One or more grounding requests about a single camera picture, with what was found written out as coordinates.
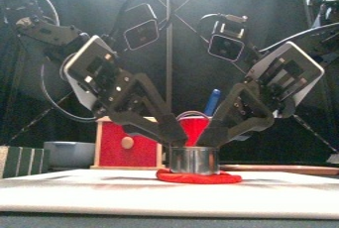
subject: white table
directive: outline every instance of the white table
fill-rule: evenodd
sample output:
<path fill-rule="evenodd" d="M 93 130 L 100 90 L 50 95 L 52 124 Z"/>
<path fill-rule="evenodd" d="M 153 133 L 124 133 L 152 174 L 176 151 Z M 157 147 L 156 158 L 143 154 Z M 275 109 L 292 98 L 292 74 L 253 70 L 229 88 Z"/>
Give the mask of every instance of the white table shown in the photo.
<path fill-rule="evenodd" d="M 337 179 L 287 172 L 231 173 L 239 174 L 244 181 L 236 184 L 180 184 L 159 181 L 155 171 L 116 170 L 58 171 L 2 179 L 0 211 L 12 216 L 16 213 L 137 216 L 148 217 L 148 221 L 151 218 L 160 218 L 160 221 L 161 218 L 331 220 L 325 224 L 337 227 Z"/>

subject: metal cup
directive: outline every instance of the metal cup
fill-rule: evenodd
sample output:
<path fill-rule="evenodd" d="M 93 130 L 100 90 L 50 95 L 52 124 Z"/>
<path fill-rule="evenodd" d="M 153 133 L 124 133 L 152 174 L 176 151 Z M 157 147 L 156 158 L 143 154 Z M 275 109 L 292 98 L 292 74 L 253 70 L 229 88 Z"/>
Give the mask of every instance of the metal cup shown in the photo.
<path fill-rule="evenodd" d="M 219 174 L 219 148 L 171 147 L 169 170 L 175 173 Z"/>

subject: red cloth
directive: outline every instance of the red cloth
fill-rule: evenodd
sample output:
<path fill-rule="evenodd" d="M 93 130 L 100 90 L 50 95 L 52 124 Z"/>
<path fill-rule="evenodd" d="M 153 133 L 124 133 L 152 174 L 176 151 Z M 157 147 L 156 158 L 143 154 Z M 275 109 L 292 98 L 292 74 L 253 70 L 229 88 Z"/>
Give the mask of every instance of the red cloth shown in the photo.
<path fill-rule="evenodd" d="M 239 175 L 229 175 L 220 171 L 220 174 L 201 175 L 193 173 L 173 173 L 168 169 L 160 169 L 156 177 L 161 181 L 191 184 L 227 184 L 241 182 Z"/>

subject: blue marker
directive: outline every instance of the blue marker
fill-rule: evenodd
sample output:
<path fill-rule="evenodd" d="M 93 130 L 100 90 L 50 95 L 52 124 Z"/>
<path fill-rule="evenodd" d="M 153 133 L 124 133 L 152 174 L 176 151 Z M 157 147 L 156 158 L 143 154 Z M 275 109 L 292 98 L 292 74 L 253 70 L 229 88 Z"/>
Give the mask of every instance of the blue marker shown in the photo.
<path fill-rule="evenodd" d="M 204 114 L 207 116 L 212 116 L 213 113 L 215 113 L 215 110 L 216 110 L 216 107 L 217 107 L 217 102 L 219 102 L 219 99 L 220 99 L 220 94 L 221 94 L 221 91 L 219 89 L 213 89 L 212 94 L 211 94 L 209 99 L 208 99 L 205 111 L 204 111 Z"/>

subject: wooden box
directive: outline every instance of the wooden box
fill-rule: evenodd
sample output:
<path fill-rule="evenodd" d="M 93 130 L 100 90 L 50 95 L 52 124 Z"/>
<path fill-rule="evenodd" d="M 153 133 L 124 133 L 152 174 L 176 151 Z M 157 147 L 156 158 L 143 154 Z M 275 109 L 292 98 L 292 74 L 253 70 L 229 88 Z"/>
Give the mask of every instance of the wooden box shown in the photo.
<path fill-rule="evenodd" d="M 92 169 L 159 169 L 161 145 L 143 136 L 128 136 L 108 117 L 97 120 Z"/>

